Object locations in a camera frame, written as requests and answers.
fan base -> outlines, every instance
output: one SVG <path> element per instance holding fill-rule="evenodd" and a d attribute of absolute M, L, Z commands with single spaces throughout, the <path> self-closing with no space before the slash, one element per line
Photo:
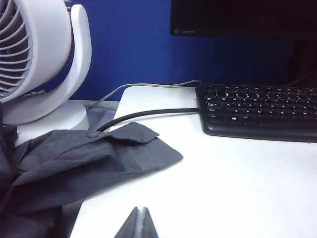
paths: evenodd
<path fill-rule="evenodd" d="M 67 100 L 60 107 L 35 122 L 19 125 L 15 145 L 18 146 L 52 130 L 87 130 L 88 127 L 85 107 L 76 101 Z"/>

wall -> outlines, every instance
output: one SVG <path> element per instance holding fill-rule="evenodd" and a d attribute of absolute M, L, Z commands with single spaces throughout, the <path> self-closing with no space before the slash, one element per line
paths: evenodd
<path fill-rule="evenodd" d="M 170 36 L 170 0 L 72 2 L 86 8 L 93 43 L 90 71 L 73 99 L 96 100 L 134 82 L 283 83 L 288 78 L 294 41 Z M 121 93 L 110 99 L 120 100 Z"/>

black keyboard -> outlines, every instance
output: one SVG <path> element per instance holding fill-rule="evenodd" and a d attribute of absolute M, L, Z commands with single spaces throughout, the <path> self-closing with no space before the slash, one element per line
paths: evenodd
<path fill-rule="evenodd" d="M 196 96 L 208 135 L 317 142 L 317 89 L 200 84 Z"/>

desk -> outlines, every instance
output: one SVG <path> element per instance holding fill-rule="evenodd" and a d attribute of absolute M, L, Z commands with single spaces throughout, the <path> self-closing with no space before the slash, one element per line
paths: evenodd
<path fill-rule="evenodd" d="M 195 106 L 194 88 L 134 86 L 115 117 Z M 149 208 L 161 238 L 317 237 L 317 144 L 208 136 L 199 115 L 134 121 L 183 161 L 85 199 L 71 238 L 113 238 L 135 206 Z"/>

fan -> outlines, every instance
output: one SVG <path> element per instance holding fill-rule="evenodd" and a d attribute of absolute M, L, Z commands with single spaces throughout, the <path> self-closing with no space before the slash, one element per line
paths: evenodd
<path fill-rule="evenodd" d="M 18 143 L 53 129 L 88 129 L 85 108 L 67 100 L 91 62 L 86 11 L 78 4 L 69 7 L 70 2 L 0 1 L 0 102 L 3 123 L 18 126 Z M 72 40 L 73 62 L 65 80 L 50 92 L 26 94 L 61 71 Z"/>

